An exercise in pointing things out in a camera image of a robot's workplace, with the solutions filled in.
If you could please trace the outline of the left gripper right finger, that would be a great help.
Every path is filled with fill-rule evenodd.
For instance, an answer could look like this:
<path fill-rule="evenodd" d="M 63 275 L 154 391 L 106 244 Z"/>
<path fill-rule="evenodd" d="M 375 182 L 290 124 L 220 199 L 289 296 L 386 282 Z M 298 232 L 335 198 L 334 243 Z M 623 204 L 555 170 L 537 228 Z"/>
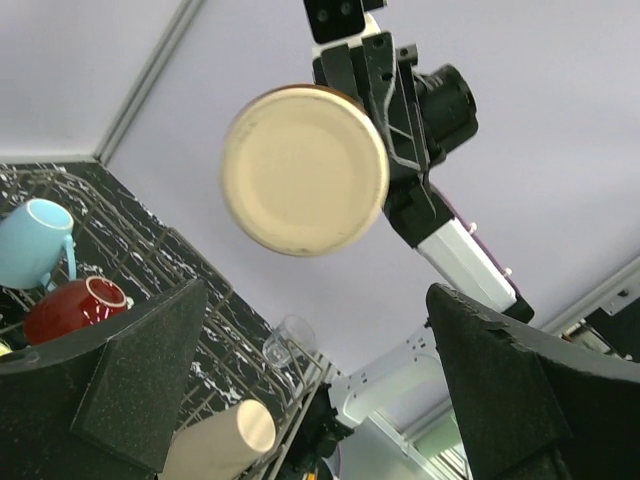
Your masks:
<path fill-rule="evenodd" d="M 638 478 L 638 364 L 445 285 L 426 307 L 474 478 Z"/>

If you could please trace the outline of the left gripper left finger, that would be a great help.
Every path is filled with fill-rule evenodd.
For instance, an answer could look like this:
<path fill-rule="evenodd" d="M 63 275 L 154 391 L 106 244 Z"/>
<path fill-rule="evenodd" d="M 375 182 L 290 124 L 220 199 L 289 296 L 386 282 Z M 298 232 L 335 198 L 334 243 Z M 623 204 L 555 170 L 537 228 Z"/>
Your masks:
<path fill-rule="evenodd" d="M 4 479 L 152 479 L 164 466 L 207 290 L 184 282 L 1 358 Z"/>

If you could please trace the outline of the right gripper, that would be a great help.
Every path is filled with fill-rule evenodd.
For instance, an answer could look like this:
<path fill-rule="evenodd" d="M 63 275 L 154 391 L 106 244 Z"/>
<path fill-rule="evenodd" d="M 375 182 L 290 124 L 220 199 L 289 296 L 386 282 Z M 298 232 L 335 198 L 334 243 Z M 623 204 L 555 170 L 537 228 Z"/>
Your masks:
<path fill-rule="evenodd" d="M 428 170 L 474 136 L 476 102 L 447 64 L 415 70 L 414 45 L 396 47 L 390 32 L 314 34 L 314 83 L 347 95 L 364 109 L 386 148 L 392 170 Z"/>

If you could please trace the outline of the red mug cream interior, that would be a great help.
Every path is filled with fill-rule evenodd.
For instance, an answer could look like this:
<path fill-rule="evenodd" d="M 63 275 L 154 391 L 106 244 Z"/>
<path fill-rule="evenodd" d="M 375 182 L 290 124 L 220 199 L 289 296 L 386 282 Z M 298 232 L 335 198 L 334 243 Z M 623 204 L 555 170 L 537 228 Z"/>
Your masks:
<path fill-rule="evenodd" d="M 100 276 L 70 281 L 37 302 L 26 315 L 23 330 L 38 345 L 88 327 L 128 309 L 127 296 Z"/>

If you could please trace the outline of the beige paper cup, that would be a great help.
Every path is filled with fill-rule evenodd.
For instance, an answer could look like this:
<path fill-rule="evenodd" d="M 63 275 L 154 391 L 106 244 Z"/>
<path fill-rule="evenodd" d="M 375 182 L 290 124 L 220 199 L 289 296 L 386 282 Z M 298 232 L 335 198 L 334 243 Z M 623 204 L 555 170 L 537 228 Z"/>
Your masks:
<path fill-rule="evenodd" d="M 235 479 L 268 453 L 276 440 L 269 410 L 245 400 L 177 433 L 160 479 Z"/>

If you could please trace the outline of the steel brown tumbler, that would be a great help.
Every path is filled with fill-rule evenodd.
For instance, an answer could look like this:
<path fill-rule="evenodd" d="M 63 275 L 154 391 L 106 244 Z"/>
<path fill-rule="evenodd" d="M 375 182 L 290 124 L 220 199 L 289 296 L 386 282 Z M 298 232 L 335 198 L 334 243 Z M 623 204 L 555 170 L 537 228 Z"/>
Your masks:
<path fill-rule="evenodd" d="M 236 224 L 279 254 L 315 257 L 358 241 L 390 183 L 385 144 L 364 107 L 334 89 L 296 84 L 234 118 L 221 183 Z"/>

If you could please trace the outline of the light blue mug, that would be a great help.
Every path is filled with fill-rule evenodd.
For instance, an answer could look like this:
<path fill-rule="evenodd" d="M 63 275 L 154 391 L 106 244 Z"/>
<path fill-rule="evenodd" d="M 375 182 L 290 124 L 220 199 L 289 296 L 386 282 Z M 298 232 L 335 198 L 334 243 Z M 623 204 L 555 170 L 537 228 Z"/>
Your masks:
<path fill-rule="evenodd" d="M 68 278 L 77 278 L 74 219 L 61 205 L 32 198 L 1 221 L 1 285 L 51 291 L 54 269 L 67 261 Z"/>

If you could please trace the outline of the clear glass cup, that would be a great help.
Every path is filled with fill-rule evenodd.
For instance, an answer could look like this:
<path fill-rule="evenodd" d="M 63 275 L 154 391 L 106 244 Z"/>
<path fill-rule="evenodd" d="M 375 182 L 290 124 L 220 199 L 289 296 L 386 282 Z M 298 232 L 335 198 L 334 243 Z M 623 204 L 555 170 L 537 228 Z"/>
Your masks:
<path fill-rule="evenodd" d="M 276 326 L 262 346 L 265 360 L 276 368 L 288 366 L 294 358 L 317 351 L 316 336 L 311 325 L 302 317 L 287 315 Z"/>

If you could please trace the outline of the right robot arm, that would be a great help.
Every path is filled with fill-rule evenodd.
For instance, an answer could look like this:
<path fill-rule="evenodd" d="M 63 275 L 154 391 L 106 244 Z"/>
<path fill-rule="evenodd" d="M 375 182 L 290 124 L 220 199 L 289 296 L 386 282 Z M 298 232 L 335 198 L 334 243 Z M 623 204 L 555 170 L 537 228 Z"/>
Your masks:
<path fill-rule="evenodd" d="M 417 49 L 396 47 L 388 32 L 338 40 L 313 51 L 317 85 L 359 102 L 387 149 L 383 212 L 393 230 L 455 289 L 523 323 L 534 310 L 446 197 L 432 168 L 478 131 L 468 84 L 451 66 L 416 71 Z"/>

